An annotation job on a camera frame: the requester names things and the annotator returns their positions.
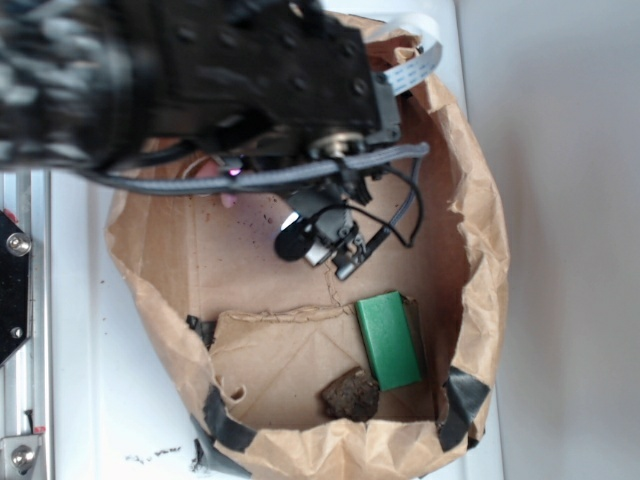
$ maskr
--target brown rock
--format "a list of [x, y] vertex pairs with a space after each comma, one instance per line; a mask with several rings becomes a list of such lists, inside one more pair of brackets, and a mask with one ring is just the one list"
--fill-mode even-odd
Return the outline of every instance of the brown rock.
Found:
[[327, 415], [366, 422], [378, 411], [380, 386], [371, 375], [356, 367], [322, 391]]

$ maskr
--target black bracket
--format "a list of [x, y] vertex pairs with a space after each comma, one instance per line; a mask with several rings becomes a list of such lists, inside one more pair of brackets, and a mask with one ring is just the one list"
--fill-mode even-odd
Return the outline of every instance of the black bracket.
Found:
[[31, 239], [0, 212], [0, 365], [31, 335], [30, 252]]

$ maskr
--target white wall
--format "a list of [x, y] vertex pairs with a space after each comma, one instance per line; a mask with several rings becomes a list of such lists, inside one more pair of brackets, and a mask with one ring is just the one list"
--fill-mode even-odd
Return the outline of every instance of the white wall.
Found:
[[640, 478], [640, 1], [459, 0], [513, 253], [509, 480]]

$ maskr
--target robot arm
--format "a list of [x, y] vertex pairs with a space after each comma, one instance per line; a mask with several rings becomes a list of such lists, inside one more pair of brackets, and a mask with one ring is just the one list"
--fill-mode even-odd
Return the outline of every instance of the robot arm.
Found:
[[[300, 214], [278, 254], [331, 258], [344, 279], [381, 241], [364, 241], [347, 202], [366, 205], [367, 176], [426, 153], [388, 150], [401, 136], [393, 90], [371, 72], [359, 31], [316, 0], [9, 0], [0, 8], [0, 168], [67, 168], [146, 193], [275, 192]], [[182, 141], [140, 153], [153, 137]], [[113, 174], [196, 149], [215, 155], [223, 172], [256, 173], [173, 189]], [[380, 238], [393, 231], [385, 222]]]

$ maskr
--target screw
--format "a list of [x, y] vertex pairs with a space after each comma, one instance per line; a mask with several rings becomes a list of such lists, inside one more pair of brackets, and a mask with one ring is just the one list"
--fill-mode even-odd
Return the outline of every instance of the screw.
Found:
[[11, 329], [11, 336], [16, 340], [19, 338], [22, 338], [23, 335], [24, 335], [24, 332], [20, 327], [15, 327]]
[[238, 41], [230, 32], [220, 32], [218, 34], [218, 40], [220, 40], [220, 43], [222, 43], [222, 45], [224, 45], [225, 47], [235, 48], [238, 46]]
[[13, 466], [18, 469], [21, 474], [24, 474], [33, 466], [35, 457], [33, 450], [26, 445], [20, 445], [11, 454], [11, 461], [13, 462]]
[[184, 25], [178, 27], [178, 29], [176, 30], [176, 35], [180, 40], [187, 43], [193, 43], [198, 38], [196, 32], [194, 32], [193, 29]]
[[298, 46], [296, 38], [288, 33], [283, 34], [280, 39], [282, 40], [282, 44], [287, 48], [294, 49]]
[[293, 83], [296, 90], [301, 92], [304, 92], [308, 87], [306, 80], [302, 77], [293, 77], [291, 83]]
[[24, 257], [31, 251], [31, 239], [24, 233], [14, 233], [7, 238], [7, 249], [16, 257]]
[[361, 78], [356, 78], [353, 81], [353, 92], [360, 97], [365, 96], [369, 92], [367, 82]]
[[340, 51], [345, 57], [351, 58], [356, 53], [356, 46], [353, 42], [345, 42], [340, 46]]

